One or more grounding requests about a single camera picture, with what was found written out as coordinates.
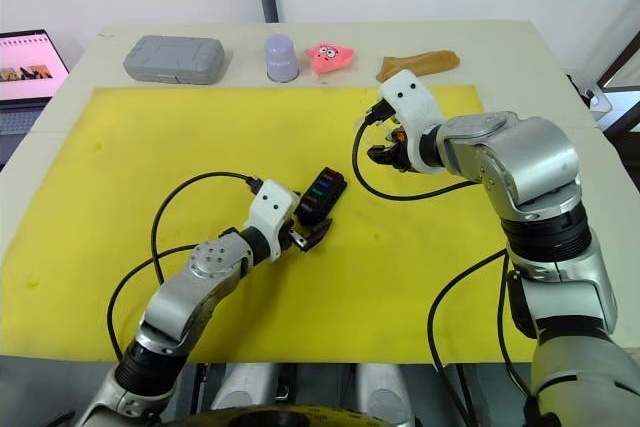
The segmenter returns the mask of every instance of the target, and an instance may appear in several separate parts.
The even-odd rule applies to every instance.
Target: laptop screen
[[[67,75],[44,30],[0,34],[0,105],[53,97]]]

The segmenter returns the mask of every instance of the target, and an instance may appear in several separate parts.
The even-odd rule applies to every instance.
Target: white table surface
[[[265,75],[264,39],[289,35],[300,60],[300,76],[276,84]],[[215,37],[227,53],[222,77],[211,86],[137,82],[122,67],[146,34]],[[321,79],[313,76],[304,48],[332,42],[356,49],[354,64]],[[584,204],[596,230],[619,306],[614,339],[640,347],[640,195],[617,153],[558,67],[533,25],[515,21],[444,21],[344,24],[208,24],[114,26],[103,29],[43,111],[32,131],[0,172],[0,258],[13,238],[51,161],[93,89],[99,87],[375,87],[382,57],[451,49],[458,68],[422,77],[426,85],[473,84],[485,110],[513,110],[521,118],[546,117],[561,126],[580,155]]]

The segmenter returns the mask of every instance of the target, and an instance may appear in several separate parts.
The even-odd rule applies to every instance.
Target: laptop
[[[67,75],[45,30],[0,33],[0,168]]]

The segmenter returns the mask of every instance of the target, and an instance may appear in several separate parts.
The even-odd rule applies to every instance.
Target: pink starfish toy
[[[305,53],[311,58],[311,70],[316,74],[326,74],[351,65],[354,52],[347,47],[321,43],[313,49],[305,49]]]

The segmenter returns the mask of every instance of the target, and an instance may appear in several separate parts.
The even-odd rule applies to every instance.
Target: laptop keyboard
[[[0,110],[0,135],[26,134],[41,110]]]

